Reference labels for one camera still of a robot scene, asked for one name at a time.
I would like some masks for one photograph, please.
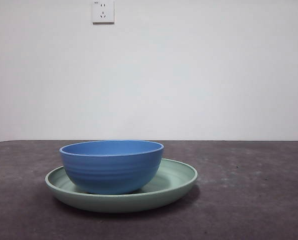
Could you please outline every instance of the plate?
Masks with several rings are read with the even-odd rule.
[[[155,177],[128,194],[84,192],[70,181],[63,166],[49,172],[45,182],[58,200],[72,207],[99,213],[131,213],[159,208],[180,199],[193,187],[197,176],[194,167],[163,158]]]

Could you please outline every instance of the tableware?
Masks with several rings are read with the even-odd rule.
[[[63,167],[80,189],[93,194],[125,194],[156,174],[164,146],[143,140],[104,140],[60,148]]]
[[[154,178],[129,194],[86,193],[74,185],[61,166],[45,176],[52,194],[72,207],[100,213],[130,213],[159,208],[183,197],[195,184],[198,173],[192,166],[175,160],[161,160]]]

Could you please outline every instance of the gray table surface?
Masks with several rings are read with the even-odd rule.
[[[158,141],[196,185],[153,210],[88,212],[55,199],[45,175],[77,140],[0,142],[0,240],[298,239],[298,142]]]

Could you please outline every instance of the wall outlet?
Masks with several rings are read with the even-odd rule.
[[[93,24],[113,24],[115,22],[114,0],[99,0],[92,4]]]

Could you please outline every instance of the white wall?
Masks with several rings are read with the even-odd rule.
[[[298,0],[0,0],[0,141],[298,140]]]

